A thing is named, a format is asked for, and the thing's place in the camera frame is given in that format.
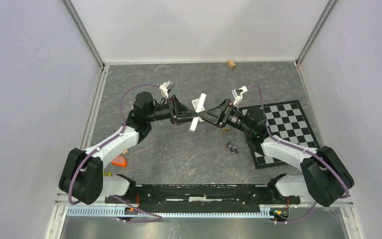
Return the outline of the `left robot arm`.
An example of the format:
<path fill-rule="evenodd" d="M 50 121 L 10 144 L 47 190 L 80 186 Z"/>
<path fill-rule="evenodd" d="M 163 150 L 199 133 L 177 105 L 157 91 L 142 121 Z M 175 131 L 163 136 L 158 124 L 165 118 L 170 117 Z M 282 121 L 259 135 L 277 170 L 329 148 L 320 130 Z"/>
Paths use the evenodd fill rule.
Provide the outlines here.
<path fill-rule="evenodd" d="M 172 95 L 159 104 L 149 92 L 139 92 L 126 122 L 102 142 L 81 150 L 72 149 L 67 156 L 58 187 L 74 198 L 90 205 L 100 196 L 116 195 L 125 203 L 136 198 L 136 189 L 125 176 L 103 175 L 104 168 L 125 150 L 139 144 L 151 131 L 151 123 L 170 120 L 172 124 L 184 124 L 197 117 L 197 113 L 179 102 Z"/>

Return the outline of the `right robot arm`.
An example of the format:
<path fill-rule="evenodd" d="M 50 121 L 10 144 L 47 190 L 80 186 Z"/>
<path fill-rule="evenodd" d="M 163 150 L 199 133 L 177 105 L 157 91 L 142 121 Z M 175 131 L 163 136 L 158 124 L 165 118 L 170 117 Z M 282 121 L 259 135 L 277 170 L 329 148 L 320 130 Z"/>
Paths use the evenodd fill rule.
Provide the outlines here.
<path fill-rule="evenodd" d="M 273 135 L 263 107 L 252 106 L 243 113 L 225 99 L 219 106 L 197 115 L 214 126 L 231 126 L 245 133 L 247 143 L 257 153 L 278 159 L 302 172 L 297 176 L 283 174 L 270 181 L 267 195 L 271 202 L 280 203 L 288 196 L 311 197 L 320 205 L 329 207 L 336 200 L 350 196 L 354 179 L 337 153 L 328 146 L 303 147 Z"/>

